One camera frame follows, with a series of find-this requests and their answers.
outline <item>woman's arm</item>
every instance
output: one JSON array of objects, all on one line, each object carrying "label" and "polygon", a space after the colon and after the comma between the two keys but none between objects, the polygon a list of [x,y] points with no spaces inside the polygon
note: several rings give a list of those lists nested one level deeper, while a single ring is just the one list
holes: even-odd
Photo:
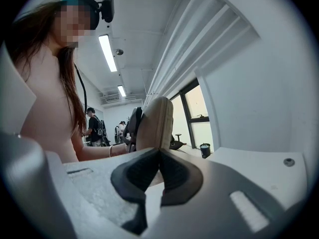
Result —
[{"label": "woman's arm", "polygon": [[[79,161],[93,160],[109,157],[110,147],[88,147],[84,146],[81,135],[78,130],[75,130],[71,141]],[[126,154],[126,144],[112,146],[111,157]]]}]

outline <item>trash can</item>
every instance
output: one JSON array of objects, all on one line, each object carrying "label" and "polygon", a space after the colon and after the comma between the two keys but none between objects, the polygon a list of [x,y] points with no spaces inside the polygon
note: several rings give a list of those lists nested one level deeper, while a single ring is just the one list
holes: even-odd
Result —
[{"label": "trash can", "polygon": [[210,144],[209,143],[203,143],[199,147],[201,150],[201,157],[202,158],[207,158],[210,156]]}]

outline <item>window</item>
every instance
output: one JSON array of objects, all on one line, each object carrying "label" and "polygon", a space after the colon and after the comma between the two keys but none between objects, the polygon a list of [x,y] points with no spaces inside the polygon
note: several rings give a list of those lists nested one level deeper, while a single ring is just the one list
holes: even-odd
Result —
[{"label": "window", "polygon": [[181,102],[180,96],[177,96],[172,100],[174,111],[173,111],[173,136],[175,140],[178,140],[177,134],[181,134],[179,136],[179,140],[181,142],[186,143],[191,146],[191,141],[188,133],[187,120],[184,113],[183,104]]},{"label": "window", "polygon": [[191,91],[189,91],[188,93],[186,93],[185,97],[188,104],[190,117],[192,119],[208,117],[204,97],[199,85]]},{"label": "window", "polygon": [[197,79],[171,99],[173,112],[173,136],[192,148],[209,143],[214,151],[213,137],[204,97]]}]

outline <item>floor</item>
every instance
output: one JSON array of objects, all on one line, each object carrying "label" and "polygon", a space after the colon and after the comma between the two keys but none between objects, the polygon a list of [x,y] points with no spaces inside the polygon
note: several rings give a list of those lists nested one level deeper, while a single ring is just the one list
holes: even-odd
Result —
[{"label": "floor", "polygon": [[196,156],[196,157],[201,157],[201,152],[199,149],[192,149],[190,146],[188,145],[183,145],[181,148],[179,148],[179,151],[183,151],[187,154]]}]

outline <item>bracelet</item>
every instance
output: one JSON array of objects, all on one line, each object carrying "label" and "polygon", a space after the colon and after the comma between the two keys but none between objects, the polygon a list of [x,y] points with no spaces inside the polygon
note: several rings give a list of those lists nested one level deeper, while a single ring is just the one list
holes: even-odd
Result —
[{"label": "bracelet", "polygon": [[111,157],[111,149],[112,149],[113,145],[110,146],[109,148],[109,157]]}]

